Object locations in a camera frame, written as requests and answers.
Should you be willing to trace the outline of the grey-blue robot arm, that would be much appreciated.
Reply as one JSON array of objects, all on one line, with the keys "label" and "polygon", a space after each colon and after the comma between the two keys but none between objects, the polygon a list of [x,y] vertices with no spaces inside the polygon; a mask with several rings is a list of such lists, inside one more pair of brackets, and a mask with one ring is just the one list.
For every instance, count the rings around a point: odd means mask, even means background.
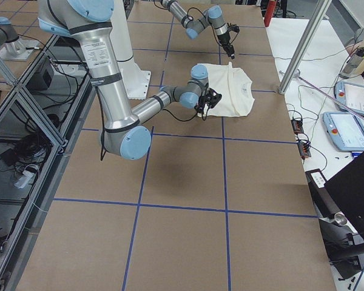
[{"label": "grey-blue robot arm", "polygon": [[42,30],[77,40],[89,69],[90,82],[99,95],[103,111],[101,146],[125,159],[142,158],[152,136],[143,123],[173,102],[197,113],[214,108],[221,94],[209,86],[207,68],[192,67],[185,86],[165,86],[135,107],[131,107],[124,86],[130,76],[120,70],[114,45],[130,45],[127,18],[121,1],[39,1]]},{"label": "grey-blue robot arm", "polygon": [[231,59],[235,58],[235,50],[230,32],[239,34],[240,28],[236,24],[231,24],[225,21],[224,14],[219,5],[214,5],[205,11],[201,11],[196,7],[191,7],[188,11],[178,3],[178,1],[153,1],[154,5],[159,2],[163,10],[168,10],[184,27],[187,36],[190,39],[195,39],[207,27],[213,31],[217,44],[225,51]]}]

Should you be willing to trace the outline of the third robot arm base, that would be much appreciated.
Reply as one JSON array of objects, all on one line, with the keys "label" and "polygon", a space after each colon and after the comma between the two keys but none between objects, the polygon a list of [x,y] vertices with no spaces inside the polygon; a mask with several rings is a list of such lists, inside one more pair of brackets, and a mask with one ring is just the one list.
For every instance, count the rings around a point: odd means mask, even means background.
[{"label": "third robot arm base", "polygon": [[39,49],[39,41],[20,37],[10,20],[0,16],[0,57],[6,61],[26,61]]}]

